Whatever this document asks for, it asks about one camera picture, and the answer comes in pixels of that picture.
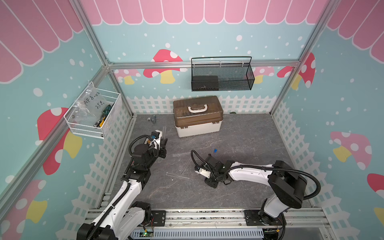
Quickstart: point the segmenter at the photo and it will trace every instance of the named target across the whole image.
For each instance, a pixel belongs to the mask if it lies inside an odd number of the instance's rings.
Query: white toolbox base
[[[218,132],[221,127],[221,122],[222,121],[215,124],[211,122],[203,123],[203,124],[188,126],[186,128],[176,127],[177,135],[179,137],[188,137],[188,136],[205,134],[210,132]]]

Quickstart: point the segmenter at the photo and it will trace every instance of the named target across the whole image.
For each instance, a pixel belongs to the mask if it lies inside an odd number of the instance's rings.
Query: brown toolbox lid
[[[173,101],[176,127],[187,127],[223,120],[223,108],[217,96]]]

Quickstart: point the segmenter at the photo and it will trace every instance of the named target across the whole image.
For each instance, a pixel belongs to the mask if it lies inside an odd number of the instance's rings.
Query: mushroom illustration
[[[253,75],[255,76],[254,84],[263,82],[263,76],[273,76],[275,70],[273,67],[255,67],[253,69]]]
[[[54,108],[48,111],[45,111],[37,119],[37,130],[39,133],[39,141],[36,141],[40,144],[54,128],[56,123],[60,118],[65,114],[68,108]],[[57,143],[55,148],[52,150],[51,154],[47,157],[46,161],[43,163],[43,169],[46,175],[54,174],[60,167],[61,159],[63,157],[63,150],[66,150],[71,158],[75,158],[77,153],[80,151],[83,139],[81,137],[75,136],[68,129],[64,136]]]
[[[346,162],[347,158],[353,155],[361,170],[368,167],[372,159],[372,148],[366,136],[349,132],[331,132],[331,139],[330,143],[341,145],[333,149],[333,153],[341,162]]]
[[[384,176],[380,174],[368,174],[368,185],[375,191],[380,197],[384,198]]]
[[[373,210],[374,210],[377,218],[380,220],[380,222],[384,226],[384,209],[380,208],[380,207],[375,207]]]
[[[182,62],[183,60],[176,53],[167,49],[160,49],[153,57],[151,62]],[[175,78],[172,75],[172,70],[186,72],[186,68],[161,68],[161,69],[145,69],[144,76],[147,78],[153,78],[157,75],[161,75],[160,82],[163,84],[171,84],[175,82]]]
[[[293,67],[287,66],[287,67],[283,68],[282,70],[280,70],[277,73],[277,76],[279,78],[287,77],[291,73],[292,69],[293,69]],[[291,88],[294,90],[298,90],[299,89],[299,83],[300,83],[301,79],[304,80],[305,86],[307,88],[309,88],[312,85],[315,71],[316,71],[315,57],[314,57],[313,53],[310,53],[310,55],[308,56],[304,65],[301,67],[301,70],[299,71],[299,73],[297,74],[295,79],[293,80]]]
[[[38,223],[47,209],[48,202],[34,201],[35,197],[45,186],[45,180],[32,180],[16,204],[1,222],[3,240],[19,240],[23,234],[25,221]]]
[[[116,69],[114,73],[118,81],[122,83],[122,80],[124,79],[124,83],[126,85],[132,85],[135,83],[135,81],[132,79],[132,76],[141,76],[137,69]]]

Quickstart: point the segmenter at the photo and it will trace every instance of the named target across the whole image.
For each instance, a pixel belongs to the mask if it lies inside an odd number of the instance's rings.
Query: marble-pattern floor
[[[292,166],[269,114],[225,114],[219,132],[183,138],[177,135],[172,114],[156,115],[155,124],[147,121],[151,116],[137,116],[129,142],[140,135],[166,127],[167,157],[158,158],[153,164],[147,185],[136,197],[137,201],[150,203],[153,209],[261,207],[263,200],[273,193],[270,187],[247,181],[234,181],[227,186],[219,183],[216,189],[211,188],[204,182],[204,176],[194,172],[190,154],[179,157],[173,157],[173,154],[194,149],[204,159],[210,153],[222,162],[234,160],[244,164],[265,165],[283,160]],[[118,179],[123,175],[129,160],[126,151]],[[169,176],[167,173],[186,176],[188,179]],[[112,197],[120,187],[121,182],[117,180]],[[309,206],[308,201],[303,204],[303,207]]]

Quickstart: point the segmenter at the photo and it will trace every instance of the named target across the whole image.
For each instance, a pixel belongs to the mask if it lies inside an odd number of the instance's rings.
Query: toolbox
[[[217,132],[223,121],[217,96],[173,101],[173,114],[179,137]]]

